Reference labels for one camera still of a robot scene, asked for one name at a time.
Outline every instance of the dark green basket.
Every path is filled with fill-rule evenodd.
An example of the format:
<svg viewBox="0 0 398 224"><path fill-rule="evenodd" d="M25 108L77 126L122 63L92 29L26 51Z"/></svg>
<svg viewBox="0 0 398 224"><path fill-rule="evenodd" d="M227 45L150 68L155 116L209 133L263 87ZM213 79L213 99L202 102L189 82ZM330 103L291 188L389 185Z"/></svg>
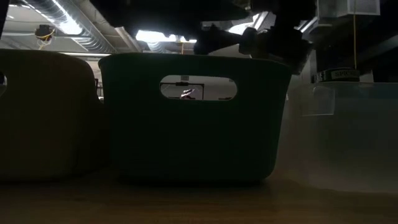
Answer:
<svg viewBox="0 0 398 224"><path fill-rule="evenodd" d="M273 170L291 72L268 60L119 54L99 61L113 162L137 180L255 181ZM235 81L229 101L166 98L167 75Z"/></svg>

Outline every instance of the ventilation duct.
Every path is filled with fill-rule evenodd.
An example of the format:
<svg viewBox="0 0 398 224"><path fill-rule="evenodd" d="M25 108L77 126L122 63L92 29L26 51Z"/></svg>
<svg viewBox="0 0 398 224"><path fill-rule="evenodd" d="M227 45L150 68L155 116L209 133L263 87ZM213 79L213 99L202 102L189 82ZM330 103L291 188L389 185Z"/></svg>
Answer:
<svg viewBox="0 0 398 224"><path fill-rule="evenodd" d="M115 49L71 0L23 0L65 34L90 52L113 53Z"/></svg>

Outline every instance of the label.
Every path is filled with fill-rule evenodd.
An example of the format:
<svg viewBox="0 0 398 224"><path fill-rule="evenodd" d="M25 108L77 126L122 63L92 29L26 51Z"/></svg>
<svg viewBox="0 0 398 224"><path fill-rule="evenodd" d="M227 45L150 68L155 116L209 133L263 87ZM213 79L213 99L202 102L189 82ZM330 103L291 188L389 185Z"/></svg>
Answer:
<svg viewBox="0 0 398 224"><path fill-rule="evenodd" d="M330 72L331 79L341 79L341 78L359 78L358 71L356 70L337 70Z"/></svg>

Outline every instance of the translucent plastic container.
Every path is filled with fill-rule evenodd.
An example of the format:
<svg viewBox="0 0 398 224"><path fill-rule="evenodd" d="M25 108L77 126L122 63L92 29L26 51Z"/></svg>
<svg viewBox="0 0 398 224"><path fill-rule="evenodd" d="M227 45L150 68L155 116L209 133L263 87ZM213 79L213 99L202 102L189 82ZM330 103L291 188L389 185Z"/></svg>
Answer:
<svg viewBox="0 0 398 224"><path fill-rule="evenodd" d="M398 192L398 85L320 83L288 94L274 176L323 189Z"/></svg>

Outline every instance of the wooden table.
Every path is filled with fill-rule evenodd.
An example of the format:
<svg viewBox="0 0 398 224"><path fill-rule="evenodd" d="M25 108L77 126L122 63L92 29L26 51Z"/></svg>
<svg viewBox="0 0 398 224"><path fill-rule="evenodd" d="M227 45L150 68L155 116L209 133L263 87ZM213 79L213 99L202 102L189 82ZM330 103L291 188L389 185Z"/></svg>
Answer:
<svg viewBox="0 0 398 224"><path fill-rule="evenodd" d="M252 187L138 187L104 171L0 185L0 223L398 223L398 195L311 189L273 178Z"/></svg>

